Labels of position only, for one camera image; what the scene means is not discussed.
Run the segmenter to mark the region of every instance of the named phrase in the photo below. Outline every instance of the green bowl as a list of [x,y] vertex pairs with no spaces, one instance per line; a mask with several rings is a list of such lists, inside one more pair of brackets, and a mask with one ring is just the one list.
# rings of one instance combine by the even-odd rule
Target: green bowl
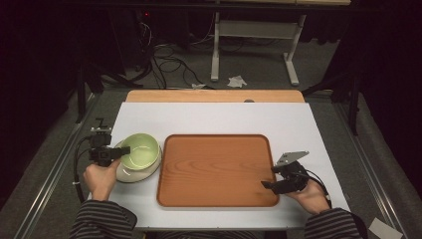
[[120,145],[130,147],[130,154],[121,157],[123,166],[132,170],[141,170],[153,165],[159,157],[157,140],[146,133],[136,133],[127,137]]

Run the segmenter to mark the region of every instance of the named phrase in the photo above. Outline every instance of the striped shirt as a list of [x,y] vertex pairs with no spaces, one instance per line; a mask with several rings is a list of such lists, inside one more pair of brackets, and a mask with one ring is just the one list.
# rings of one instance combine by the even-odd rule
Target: striped shirt
[[[89,200],[82,204],[70,238],[130,239],[132,227],[123,209],[110,201]],[[165,231],[158,239],[261,239],[262,231]],[[307,239],[361,239],[352,215],[335,208],[309,218]]]
[[84,202],[70,238],[127,238],[132,236],[129,220],[118,204],[110,201]]
[[351,214],[341,208],[334,208],[312,216],[305,225],[307,239],[354,239],[362,238]]

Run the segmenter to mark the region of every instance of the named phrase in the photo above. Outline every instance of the white desk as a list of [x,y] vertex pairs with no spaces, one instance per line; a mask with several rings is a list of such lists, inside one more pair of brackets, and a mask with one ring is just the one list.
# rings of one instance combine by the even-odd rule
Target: white desk
[[[306,103],[123,103],[111,146],[137,132],[150,133],[161,146],[174,133],[260,133],[268,138],[274,161],[283,152],[308,150],[310,154],[300,163],[323,180],[333,207],[348,210]],[[284,195],[274,207],[162,207],[156,201],[158,173],[136,183],[118,182],[110,196],[136,214],[137,228],[276,230],[302,228],[309,217],[296,201]]]

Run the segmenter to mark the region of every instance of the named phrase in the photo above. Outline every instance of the person's right hand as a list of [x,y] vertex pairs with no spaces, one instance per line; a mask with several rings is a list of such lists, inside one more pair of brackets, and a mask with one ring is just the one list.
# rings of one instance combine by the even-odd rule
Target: person's right hand
[[308,180],[308,185],[304,190],[286,193],[286,195],[294,198],[304,210],[312,215],[329,210],[322,188],[313,180]]
[[93,200],[106,201],[114,188],[116,170],[120,159],[111,163],[109,167],[101,167],[95,163],[87,167],[84,172],[85,183],[92,194]]

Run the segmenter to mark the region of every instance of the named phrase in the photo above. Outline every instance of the brown tray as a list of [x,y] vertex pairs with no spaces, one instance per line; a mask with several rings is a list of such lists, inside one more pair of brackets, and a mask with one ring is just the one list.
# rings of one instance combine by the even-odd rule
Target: brown tray
[[167,207],[269,207],[279,196],[266,137],[174,134],[164,144],[157,200]]

